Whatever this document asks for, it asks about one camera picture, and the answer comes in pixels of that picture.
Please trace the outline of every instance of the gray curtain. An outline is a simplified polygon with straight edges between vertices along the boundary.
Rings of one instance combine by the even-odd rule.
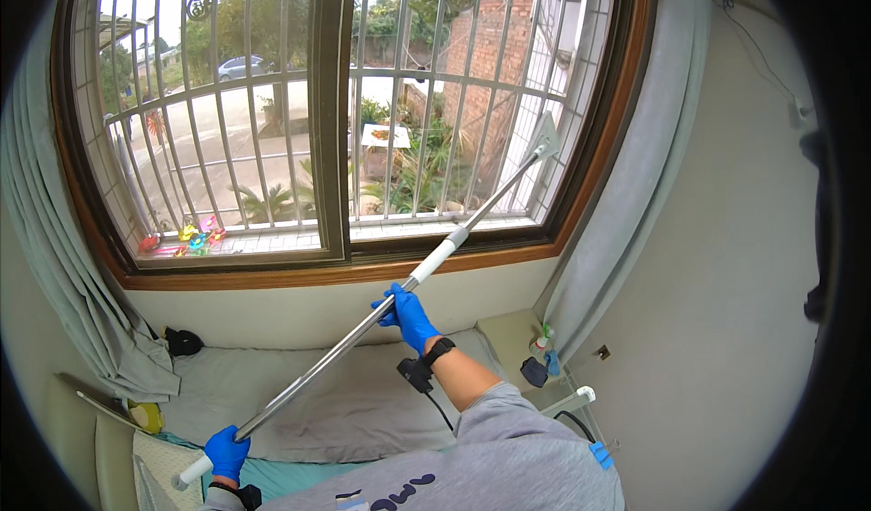
[[[84,242],[54,136],[49,49],[54,6],[16,72],[0,120],[4,201],[24,255],[64,329],[99,379],[136,401],[167,401],[180,378],[145,322],[115,298]]]
[[[711,28],[711,0],[658,0],[650,60],[626,138],[577,246],[537,309],[563,361],[590,335],[635,265],[689,142]]]

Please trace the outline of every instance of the yellow object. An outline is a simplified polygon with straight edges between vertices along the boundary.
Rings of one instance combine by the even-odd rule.
[[[156,403],[136,403],[128,399],[127,408],[130,419],[148,433],[160,433],[161,428],[166,424],[163,413]]]
[[[200,233],[200,230],[198,230],[197,228],[190,225],[190,223],[188,223],[183,230],[179,230],[179,240],[182,242],[189,241],[189,240],[191,240],[192,236],[194,236],[195,234],[199,234],[199,233]]]

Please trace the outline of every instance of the wall outlet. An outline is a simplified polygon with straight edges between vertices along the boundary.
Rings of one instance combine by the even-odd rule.
[[[606,359],[606,358],[608,358],[608,357],[611,355],[611,351],[608,350],[608,346],[607,346],[606,344],[603,344],[603,345],[602,345],[602,346],[601,346],[601,347],[600,347],[600,348],[595,352],[595,354],[596,354],[597,356],[599,356],[599,359]]]

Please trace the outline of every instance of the car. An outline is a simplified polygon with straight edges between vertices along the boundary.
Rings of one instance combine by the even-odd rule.
[[[267,73],[267,63],[259,55],[251,56],[251,75],[259,76]],[[220,81],[245,78],[245,57],[227,59],[218,67],[218,79]]]

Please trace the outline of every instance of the window cleaning mop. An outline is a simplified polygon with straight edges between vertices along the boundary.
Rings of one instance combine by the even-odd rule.
[[[485,215],[495,206],[495,204],[505,195],[526,171],[537,162],[542,162],[548,157],[553,157],[559,152],[557,129],[554,126],[553,118],[550,112],[545,112],[542,119],[536,125],[536,130],[533,132],[532,141],[529,143],[526,150],[526,156],[520,167],[510,179],[497,190],[493,196],[486,200],[485,203],[478,209],[473,216],[459,227],[452,231],[434,251],[427,255],[419,266],[417,266],[408,278],[402,283],[402,288],[406,291],[411,291],[429,277],[433,271],[454,253],[454,251],[469,237],[469,232],[480,222]],[[321,373],[323,373],[331,364],[338,361],[362,338],[366,331],[375,325],[382,317],[387,314],[387,311],[393,306],[394,297],[387,297],[376,309],[374,309],[365,319],[357,324],[339,343],[321,358],[318,363],[314,364],[311,369],[305,372],[301,377],[295,380],[290,386],[284,389],[279,395],[270,401],[262,411],[257,413],[254,418],[251,418],[243,424],[234,436],[234,440],[239,442],[251,436],[251,433],[256,430],[261,424],[267,421],[269,417],[277,412],[278,409],[284,407],[298,393],[302,392],[310,385]],[[176,490],[185,490],[187,486],[199,479],[202,475],[212,470],[212,461],[207,456],[203,456],[194,462],[188,469],[179,475],[172,477],[172,487]]]

